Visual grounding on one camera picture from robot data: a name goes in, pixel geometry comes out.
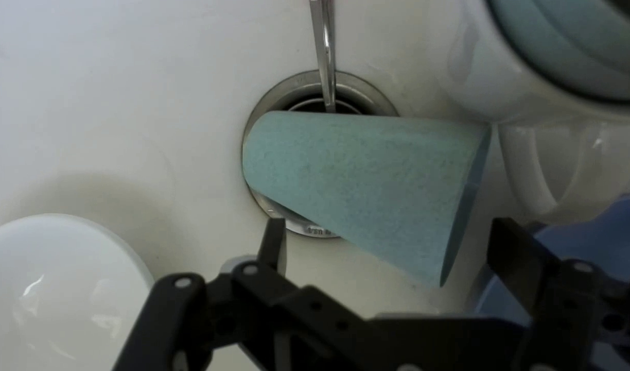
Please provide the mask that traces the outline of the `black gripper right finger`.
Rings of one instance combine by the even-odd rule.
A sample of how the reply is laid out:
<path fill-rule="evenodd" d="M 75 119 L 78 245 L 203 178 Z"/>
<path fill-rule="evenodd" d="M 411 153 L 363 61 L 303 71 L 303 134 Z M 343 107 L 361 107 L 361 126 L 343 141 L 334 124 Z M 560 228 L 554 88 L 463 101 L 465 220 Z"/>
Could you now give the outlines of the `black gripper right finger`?
<path fill-rule="evenodd" d="M 495 218 L 488 242 L 488 269 L 506 293 L 528 311 L 529 328 L 550 328 L 557 322 L 550 278 L 559 258 L 513 218 Z"/>

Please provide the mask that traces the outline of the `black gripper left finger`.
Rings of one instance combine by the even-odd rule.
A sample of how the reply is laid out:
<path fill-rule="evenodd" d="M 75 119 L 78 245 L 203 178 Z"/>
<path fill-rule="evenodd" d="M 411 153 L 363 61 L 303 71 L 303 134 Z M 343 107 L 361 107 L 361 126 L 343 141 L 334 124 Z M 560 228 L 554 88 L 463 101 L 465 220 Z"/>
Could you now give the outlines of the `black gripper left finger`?
<path fill-rule="evenodd" d="M 286 220 L 271 218 L 257 252 L 257 261 L 276 273 L 286 270 Z"/>

